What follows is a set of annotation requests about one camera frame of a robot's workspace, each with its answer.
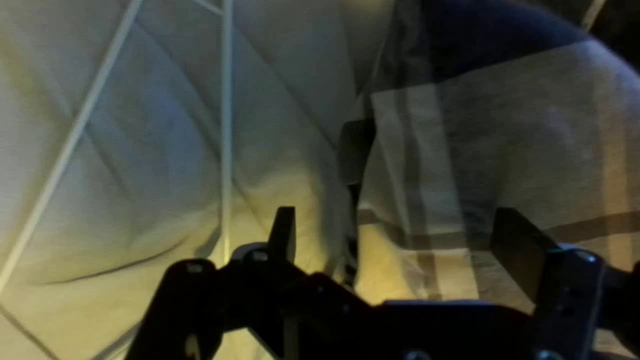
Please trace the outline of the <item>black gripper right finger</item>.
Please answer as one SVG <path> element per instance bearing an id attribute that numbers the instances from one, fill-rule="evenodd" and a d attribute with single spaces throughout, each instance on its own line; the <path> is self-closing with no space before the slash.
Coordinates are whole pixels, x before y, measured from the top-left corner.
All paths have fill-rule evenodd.
<path id="1" fill-rule="evenodd" d="M 495 211 L 489 251 L 530 301 L 538 299 L 548 257 L 571 255 L 586 264 L 598 263 L 592 252 L 555 243 L 513 209 Z"/>

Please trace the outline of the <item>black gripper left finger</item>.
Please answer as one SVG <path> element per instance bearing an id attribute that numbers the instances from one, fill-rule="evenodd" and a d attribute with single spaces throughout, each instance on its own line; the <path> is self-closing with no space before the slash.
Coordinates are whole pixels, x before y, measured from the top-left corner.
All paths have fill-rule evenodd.
<path id="1" fill-rule="evenodd" d="M 279 206 L 268 237 L 268 248 L 286 260 L 295 255 L 295 209 Z"/>

